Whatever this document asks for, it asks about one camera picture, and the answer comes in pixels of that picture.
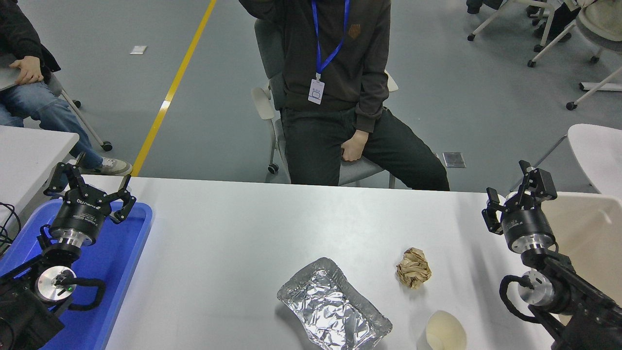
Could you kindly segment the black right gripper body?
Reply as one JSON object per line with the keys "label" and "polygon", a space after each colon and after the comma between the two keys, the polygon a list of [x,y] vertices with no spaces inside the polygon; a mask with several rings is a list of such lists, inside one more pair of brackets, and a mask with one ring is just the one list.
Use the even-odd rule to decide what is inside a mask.
{"label": "black right gripper body", "polygon": [[508,246],[555,244],[553,229],[542,209],[518,209],[501,215],[501,228]]}

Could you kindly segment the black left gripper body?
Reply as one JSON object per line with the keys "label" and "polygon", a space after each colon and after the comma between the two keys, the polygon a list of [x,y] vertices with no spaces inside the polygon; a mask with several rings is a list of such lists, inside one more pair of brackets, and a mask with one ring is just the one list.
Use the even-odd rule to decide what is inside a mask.
{"label": "black left gripper body", "polygon": [[51,224],[51,237],[59,240],[62,233],[72,229],[86,235],[89,241],[98,239],[106,217],[111,214],[110,203],[104,201],[106,196],[100,189],[88,189],[85,194],[80,189],[68,190]]}

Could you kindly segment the person's hand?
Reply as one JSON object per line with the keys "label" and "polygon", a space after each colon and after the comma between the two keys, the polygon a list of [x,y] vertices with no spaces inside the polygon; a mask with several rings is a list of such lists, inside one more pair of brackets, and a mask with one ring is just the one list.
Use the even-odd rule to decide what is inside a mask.
{"label": "person's hand", "polygon": [[17,86],[44,81],[44,75],[41,71],[41,60],[38,57],[29,55],[24,56],[24,58],[17,59],[12,62],[9,67],[20,70],[20,73],[14,82]]}

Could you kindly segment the person's left hand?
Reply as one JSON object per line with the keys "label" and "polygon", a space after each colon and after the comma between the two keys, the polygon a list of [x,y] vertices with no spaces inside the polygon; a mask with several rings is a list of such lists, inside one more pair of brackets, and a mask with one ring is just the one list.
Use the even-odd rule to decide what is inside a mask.
{"label": "person's left hand", "polygon": [[353,136],[341,144],[342,159],[348,162],[358,161],[362,157],[368,138],[368,132],[356,129]]}

